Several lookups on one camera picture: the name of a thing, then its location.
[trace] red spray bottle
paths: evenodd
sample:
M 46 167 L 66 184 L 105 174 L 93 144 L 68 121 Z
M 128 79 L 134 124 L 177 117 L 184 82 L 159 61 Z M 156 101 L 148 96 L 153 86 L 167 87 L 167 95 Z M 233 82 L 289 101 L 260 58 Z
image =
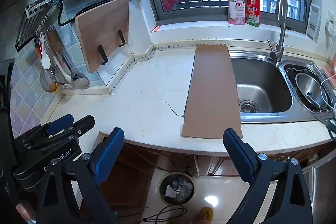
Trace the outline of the red spray bottle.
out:
M 248 0 L 246 3 L 245 22 L 255 27 L 260 25 L 260 0 Z

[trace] tiled wall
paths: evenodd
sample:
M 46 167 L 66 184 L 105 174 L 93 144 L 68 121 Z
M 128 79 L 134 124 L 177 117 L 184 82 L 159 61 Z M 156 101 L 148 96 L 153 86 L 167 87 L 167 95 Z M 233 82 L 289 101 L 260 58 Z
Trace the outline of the tiled wall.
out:
M 36 0 L 19 0 L 0 13 L 0 60 L 15 58 L 11 85 L 10 113 L 14 137 L 38 125 L 43 114 L 51 104 L 55 95 L 47 93 L 41 87 L 39 75 L 42 70 L 41 62 L 36 54 L 33 42 L 30 42 L 19 53 L 16 52 L 15 42 L 24 7 Z M 68 0 L 64 4 L 62 21 L 76 14 L 82 6 L 96 0 Z M 58 9 L 53 9 L 50 18 L 70 55 L 75 69 L 83 73 L 91 81 L 90 86 L 104 85 L 97 72 L 88 73 L 82 50 L 74 25 L 59 27 L 57 24 Z

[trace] green utensil handle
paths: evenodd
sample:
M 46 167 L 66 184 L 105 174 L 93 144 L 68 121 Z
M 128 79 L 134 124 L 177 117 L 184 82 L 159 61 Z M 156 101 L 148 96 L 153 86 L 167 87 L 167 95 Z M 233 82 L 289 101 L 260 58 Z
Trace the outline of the green utensil handle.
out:
M 335 118 L 331 118 L 328 120 L 328 125 L 327 125 L 327 129 L 329 132 L 329 135 L 331 137 L 331 139 L 336 142 L 336 137 L 333 135 L 336 134 L 336 119 Z

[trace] white cable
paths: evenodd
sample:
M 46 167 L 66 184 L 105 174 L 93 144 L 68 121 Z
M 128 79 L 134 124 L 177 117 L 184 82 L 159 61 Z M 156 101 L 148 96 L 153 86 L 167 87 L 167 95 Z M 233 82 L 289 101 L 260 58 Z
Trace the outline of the white cable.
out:
M 328 107 L 331 107 L 332 109 L 335 109 L 335 110 L 336 110 L 335 107 L 332 107 L 331 105 L 328 104 L 328 102 L 323 98 L 323 94 L 322 94 L 322 84 L 323 84 L 323 82 L 325 82 L 325 81 L 327 81 L 327 80 L 333 78 L 335 75 L 336 75 L 336 72 L 335 72 L 335 74 L 334 74 L 333 76 L 330 76 L 329 78 L 324 79 L 324 80 L 321 82 L 321 85 L 320 85 L 320 92 L 321 92 L 322 99 L 323 99 L 323 101 L 327 104 L 327 106 L 328 106 Z

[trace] scissors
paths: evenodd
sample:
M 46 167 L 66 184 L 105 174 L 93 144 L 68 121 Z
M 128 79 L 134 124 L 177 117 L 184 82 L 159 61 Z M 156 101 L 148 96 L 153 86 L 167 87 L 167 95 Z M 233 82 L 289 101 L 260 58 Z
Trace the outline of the scissors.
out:
M 336 142 L 336 137 L 333 135 L 333 134 L 336 134 L 336 119 L 331 118 L 331 119 L 325 120 L 325 119 L 318 117 L 317 115 L 314 115 L 314 117 L 327 127 L 330 137 L 332 138 L 334 142 Z

